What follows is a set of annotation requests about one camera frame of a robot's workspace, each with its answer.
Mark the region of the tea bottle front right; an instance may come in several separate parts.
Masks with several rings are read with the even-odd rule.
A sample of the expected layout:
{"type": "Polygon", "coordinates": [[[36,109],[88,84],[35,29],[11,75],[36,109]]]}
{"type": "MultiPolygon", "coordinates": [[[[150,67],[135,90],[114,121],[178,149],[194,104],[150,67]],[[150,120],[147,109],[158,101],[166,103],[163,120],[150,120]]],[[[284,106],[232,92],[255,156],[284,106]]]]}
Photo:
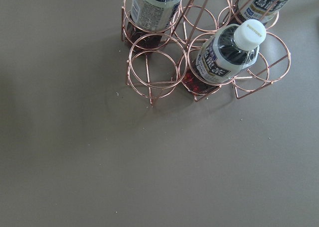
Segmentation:
{"type": "Polygon", "coordinates": [[[183,84],[201,95],[216,90],[256,63],[265,38],[264,24],[255,19],[222,28],[202,45],[183,84]]]}

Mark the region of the tea bottle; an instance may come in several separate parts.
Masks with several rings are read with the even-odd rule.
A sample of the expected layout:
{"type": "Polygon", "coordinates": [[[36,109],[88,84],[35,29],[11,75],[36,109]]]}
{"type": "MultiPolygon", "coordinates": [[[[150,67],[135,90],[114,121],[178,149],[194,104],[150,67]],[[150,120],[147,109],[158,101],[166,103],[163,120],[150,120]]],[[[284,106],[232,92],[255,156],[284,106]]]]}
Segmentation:
{"type": "Polygon", "coordinates": [[[181,0],[132,0],[130,22],[127,24],[127,37],[131,43],[140,37],[157,33],[141,39],[133,48],[137,53],[159,47],[162,36],[173,23],[173,18],[181,0]]]}
{"type": "Polygon", "coordinates": [[[265,38],[264,24],[255,19],[222,28],[202,45],[183,84],[201,95],[216,90],[256,63],[265,38]]]}
{"type": "Polygon", "coordinates": [[[238,0],[232,21],[242,24],[255,19],[266,25],[272,20],[289,0],[238,0]]]}

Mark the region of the tea bottle left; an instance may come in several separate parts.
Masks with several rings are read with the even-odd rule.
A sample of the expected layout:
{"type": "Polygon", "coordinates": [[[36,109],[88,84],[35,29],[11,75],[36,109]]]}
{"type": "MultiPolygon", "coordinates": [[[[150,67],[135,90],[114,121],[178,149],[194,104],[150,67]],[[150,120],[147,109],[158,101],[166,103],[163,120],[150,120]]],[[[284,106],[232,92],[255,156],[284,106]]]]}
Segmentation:
{"type": "Polygon", "coordinates": [[[137,53],[159,47],[162,36],[173,23],[173,18],[181,0],[132,0],[130,22],[127,24],[127,37],[131,43],[140,37],[157,33],[141,39],[133,48],[137,53]]]}

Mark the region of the tea bottle back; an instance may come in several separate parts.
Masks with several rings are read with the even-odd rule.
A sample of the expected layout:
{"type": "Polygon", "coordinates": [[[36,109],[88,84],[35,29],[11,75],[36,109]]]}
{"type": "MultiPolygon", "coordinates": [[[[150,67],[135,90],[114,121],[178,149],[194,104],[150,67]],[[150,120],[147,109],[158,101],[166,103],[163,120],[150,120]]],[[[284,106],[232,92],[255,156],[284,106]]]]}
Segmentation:
{"type": "Polygon", "coordinates": [[[238,0],[232,21],[242,24],[255,19],[266,25],[272,20],[289,0],[238,0]]]}

